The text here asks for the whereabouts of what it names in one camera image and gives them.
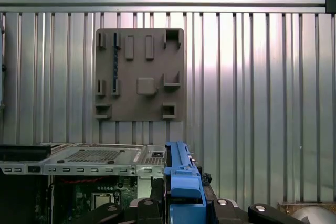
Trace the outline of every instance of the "square block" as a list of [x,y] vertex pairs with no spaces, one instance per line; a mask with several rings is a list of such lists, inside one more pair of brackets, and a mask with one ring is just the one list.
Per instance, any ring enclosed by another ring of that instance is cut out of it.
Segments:
[[137,94],[140,95],[155,95],[156,93],[154,78],[139,77],[137,79],[136,88]]

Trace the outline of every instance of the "blue clip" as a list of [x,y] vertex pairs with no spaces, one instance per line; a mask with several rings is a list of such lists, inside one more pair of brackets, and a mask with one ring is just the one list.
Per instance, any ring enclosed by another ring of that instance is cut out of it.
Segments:
[[187,145],[181,141],[166,143],[171,149],[172,167],[164,169],[171,177],[171,197],[199,200],[199,204],[171,204],[171,223],[200,223],[206,221],[206,201],[201,175],[192,162]]

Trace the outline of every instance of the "metal frame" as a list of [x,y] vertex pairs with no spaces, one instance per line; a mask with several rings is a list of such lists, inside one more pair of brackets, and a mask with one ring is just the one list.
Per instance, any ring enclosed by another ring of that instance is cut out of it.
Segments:
[[0,0],[0,12],[324,13],[326,0]]
[[[0,142],[183,139],[216,195],[242,208],[335,199],[336,24],[326,0],[0,0],[0,12]],[[88,92],[96,30],[169,27],[185,31],[186,121],[98,125]]]

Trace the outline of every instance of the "red wire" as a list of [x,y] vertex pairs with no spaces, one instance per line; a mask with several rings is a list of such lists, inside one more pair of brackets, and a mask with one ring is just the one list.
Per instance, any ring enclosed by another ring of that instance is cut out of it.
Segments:
[[100,178],[95,178],[95,179],[82,179],[82,180],[65,180],[65,179],[60,179],[63,183],[66,184],[79,184],[79,183],[93,183],[93,182],[97,182],[99,180],[102,180],[104,177],[100,177]]

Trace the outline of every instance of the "black strip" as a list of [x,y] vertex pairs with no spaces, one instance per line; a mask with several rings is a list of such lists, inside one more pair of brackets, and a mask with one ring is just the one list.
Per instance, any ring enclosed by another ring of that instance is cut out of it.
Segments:
[[325,11],[326,13],[335,14],[336,13],[336,0],[325,0]]

